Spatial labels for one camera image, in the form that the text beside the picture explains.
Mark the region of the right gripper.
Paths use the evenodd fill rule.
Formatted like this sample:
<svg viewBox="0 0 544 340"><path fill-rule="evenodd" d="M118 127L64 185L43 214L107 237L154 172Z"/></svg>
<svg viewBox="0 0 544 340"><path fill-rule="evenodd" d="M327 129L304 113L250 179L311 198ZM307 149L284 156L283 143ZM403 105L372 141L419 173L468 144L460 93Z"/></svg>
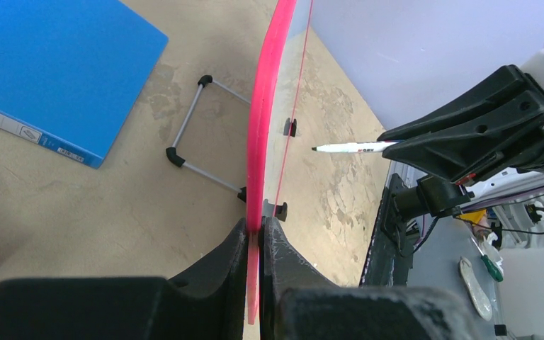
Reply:
<svg viewBox="0 0 544 340"><path fill-rule="evenodd" d="M504 65L422 118L385 131L382 155L450 183L472 186L501 170L544 174L544 91Z"/></svg>

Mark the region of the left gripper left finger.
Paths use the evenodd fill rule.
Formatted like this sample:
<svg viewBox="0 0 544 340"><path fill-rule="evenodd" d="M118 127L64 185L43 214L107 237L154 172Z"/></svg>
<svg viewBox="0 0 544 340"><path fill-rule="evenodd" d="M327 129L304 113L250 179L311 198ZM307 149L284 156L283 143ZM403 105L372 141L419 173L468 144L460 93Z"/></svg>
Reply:
<svg viewBox="0 0 544 340"><path fill-rule="evenodd" d="M0 339L240 339L247 276L240 220L172 278L17 278L0 282Z"/></svg>

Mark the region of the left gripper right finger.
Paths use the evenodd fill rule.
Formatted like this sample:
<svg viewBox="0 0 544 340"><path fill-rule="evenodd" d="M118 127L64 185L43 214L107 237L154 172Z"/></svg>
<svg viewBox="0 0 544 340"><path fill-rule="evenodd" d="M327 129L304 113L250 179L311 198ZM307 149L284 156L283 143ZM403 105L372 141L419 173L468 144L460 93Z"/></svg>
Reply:
<svg viewBox="0 0 544 340"><path fill-rule="evenodd" d="M261 339L479 339L457 296L435 288L341 287L265 217L259 236Z"/></svg>

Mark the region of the white green marker pen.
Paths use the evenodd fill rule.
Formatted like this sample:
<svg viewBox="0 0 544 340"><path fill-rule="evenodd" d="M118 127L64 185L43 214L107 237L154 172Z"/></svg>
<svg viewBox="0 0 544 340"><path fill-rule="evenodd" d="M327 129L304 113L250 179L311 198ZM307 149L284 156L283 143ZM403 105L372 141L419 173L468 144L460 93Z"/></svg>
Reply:
<svg viewBox="0 0 544 340"><path fill-rule="evenodd" d="M312 147L315 152L326 153L376 153L383 152L388 147L399 144L400 141L380 142L349 142L338 144L325 144Z"/></svg>

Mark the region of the pink framed whiteboard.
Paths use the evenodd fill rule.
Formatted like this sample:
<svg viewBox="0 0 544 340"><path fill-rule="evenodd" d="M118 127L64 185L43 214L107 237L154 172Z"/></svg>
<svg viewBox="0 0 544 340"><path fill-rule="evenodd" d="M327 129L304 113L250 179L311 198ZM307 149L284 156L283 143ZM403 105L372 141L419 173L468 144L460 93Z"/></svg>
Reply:
<svg viewBox="0 0 544 340"><path fill-rule="evenodd" d="M246 141L246 320L259 317L259 234L262 220L277 214L292 133L312 1L277 1L256 67Z"/></svg>

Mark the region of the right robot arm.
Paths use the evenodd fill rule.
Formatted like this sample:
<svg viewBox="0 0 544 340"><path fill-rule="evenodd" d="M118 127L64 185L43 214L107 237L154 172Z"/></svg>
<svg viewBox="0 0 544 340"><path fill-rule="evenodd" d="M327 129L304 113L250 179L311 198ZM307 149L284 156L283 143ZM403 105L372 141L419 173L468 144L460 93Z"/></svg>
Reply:
<svg viewBox="0 0 544 340"><path fill-rule="evenodd" d="M460 213L468 187L507 168L544 174L544 90L515 65L424 117L380 135L383 157L424 172L395 203L404 217Z"/></svg>

